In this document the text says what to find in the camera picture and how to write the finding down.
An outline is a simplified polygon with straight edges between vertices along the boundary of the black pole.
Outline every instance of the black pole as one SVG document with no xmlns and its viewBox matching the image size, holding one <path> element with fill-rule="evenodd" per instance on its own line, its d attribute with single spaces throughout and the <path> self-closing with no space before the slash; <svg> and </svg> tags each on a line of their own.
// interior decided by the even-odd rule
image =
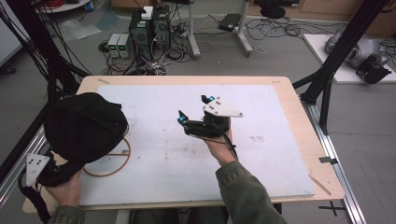
<svg viewBox="0 0 396 224">
<path fill-rule="evenodd" d="M 387 2 L 387 0 L 364 0 L 319 70 L 293 83 L 294 89 L 297 89 L 311 82 L 306 92 L 300 97 L 302 101 L 306 101 L 311 105 L 316 103 L 316 100 L 323 92 L 319 125 L 325 134 L 328 134 L 327 118 L 329 114 L 332 79 L 335 72 Z"/>
</svg>

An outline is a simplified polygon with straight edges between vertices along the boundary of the power supply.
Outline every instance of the power supply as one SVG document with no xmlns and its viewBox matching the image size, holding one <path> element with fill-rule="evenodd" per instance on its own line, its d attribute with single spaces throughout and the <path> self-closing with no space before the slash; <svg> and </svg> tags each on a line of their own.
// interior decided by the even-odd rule
<svg viewBox="0 0 396 224">
<path fill-rule="evenodd" d="M 154 38 L 152 21 L 142 20 L 142 12 L 139 10 L 132 14 L 129 34 L 133 41 L 134 53 L 140 50 L 146 60 L 152 60 L 151 45 Z"/>
<path fill-rule="evenodd" d="M 122 34 L 120 35 L 119 42 L 117 43 L 117 49 L 119 50 L 119 54 L 121 58 L 129 58 L 132 53 L 132 44 L 129 35 Z"/>
<path fill-rule="evenodd" d="M 169 6 L 154 8 L 152 22 L 154 24 L 154 33 L 157 39 L 157 46 L 161 46 L 162 49 L 170 49 L 171 38 Z"/>
<path fill-rule="evenodd" d="M 117 49 L 117 43 L 119 42 L 120 34 L 113 34 L 108 40 L 107 46 L 110 50 L 111 57 L 118 58 L 120 57 L 119 51 Z"/>
</svg>

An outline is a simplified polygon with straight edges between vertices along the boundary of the aluminum frame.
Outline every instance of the aluminum frame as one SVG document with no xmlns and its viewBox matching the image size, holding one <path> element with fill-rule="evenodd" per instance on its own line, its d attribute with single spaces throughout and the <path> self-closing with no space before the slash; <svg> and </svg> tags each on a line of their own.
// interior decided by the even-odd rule
<svg viewBox="0 0 396 224">
<path fill-rule="evenodd" d="M 302 102 L 302 105 L 305 109 L 306 114 L 311 120 L 311 124 L 313 125 L 315 132 L 318 135 L 320 143 L 322 144 L 326 155 L 331 159 L 336 159 L 338 162 L 334 164 L 332 167 L 341 183 L 341 186 L 344 189 L 346 194 L 345 198 L 342 200 L 346 206 L 346 210 L 348 212 L 349 218 L 354 224 L 365 224 L 367 223 L 364 219 L 363 212 L 359 207 L 358 201 L 353 193 L 352 187 L 350 187 L 349 182 L 347 180 L 347 175 L 344 172 L 344 168 L 341 165 L 340 160 L 338 159 L 337 152 L 335 151 L 334 146 L 332 145 L 332 140 L 329 135 L 325 134 L 319 125 L 320 112 L 315 105 L 309 105 L 306 102 Z"/>
<path fill-rule="evenodd" d="M 26 158 L 28 153 L 36 154 L 40 148 L 44 146 L 47 142 L 47 139 L 44 135 L 44 128 L 41 126 L 40 129 L 35 134 L 34 138 L 30 142 L 29 146 L 23 151 L 18 161 L 15 163 L 12 170 L 8 173 L 6 179 L 3 181 L 0 186 L 0 210 L 3 208 L 5 203 L 7 202 L 9 196 L 17 187 L 18 177 L 26 166 Z"/>
</svg>

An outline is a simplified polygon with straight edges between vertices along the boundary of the metal rail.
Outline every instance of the metal rail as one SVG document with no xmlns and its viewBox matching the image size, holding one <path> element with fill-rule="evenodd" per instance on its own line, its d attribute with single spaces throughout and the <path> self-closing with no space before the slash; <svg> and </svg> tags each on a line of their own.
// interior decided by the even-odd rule
<svg viewBox="0 0 396 224">
<path fill-rule="evenodd" d="M 332 140 L 330 136 L 327 135 L 321 129 L 319 125 L 319 117 L 320 112 L 315 105 L 309 105 L 306 102 L 302 102 L 303 107 L 306 111 L 306 114 L 311 119 L 311 123 L 314 126 L 314 129 L 318 135 L 320 143 L 323 145 L 323 148 L 326 152 L 326 155 L 331 159 L 336 159 L 338 162 L 334 164 L 332 167 L 334 168 L 335 173 L 337 174 L 338 179 L 340 180 L 341 186 L 344 189 L 346 194 L 343 202 L 346 206 L 346 210 L 349 214 L 349 218 L 354 224 L 365 224 L 366 220 L 364 219 L 363 212 L 359 207 L 358 201 L 353 193 L 352 187 L 350 187 L 349 182 L 347 180 L 347 175 L 344 172 L 343 166 L 341 165 L 340 160 L 338 159 L 337 152 L 335 151 L 334 146 L 332 145 Z"/>
</svg>

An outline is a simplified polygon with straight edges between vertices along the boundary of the person's left hand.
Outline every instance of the person's left hand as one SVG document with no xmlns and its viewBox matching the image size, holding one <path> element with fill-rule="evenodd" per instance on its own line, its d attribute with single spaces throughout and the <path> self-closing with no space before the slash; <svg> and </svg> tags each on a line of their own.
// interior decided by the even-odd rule
<svg viewBox="0 0 396 224">
<path fill-rule="evenodd" d="M 79 186 L 79 177 L 81 171 L 75 173 L 72 178 L 62 185 L 55 188 L 46 187 L 49 194 L 58 202 L 60 206 L 75 206 L 79 205 L 79 194 L 81 193 Z"/>
</svg>

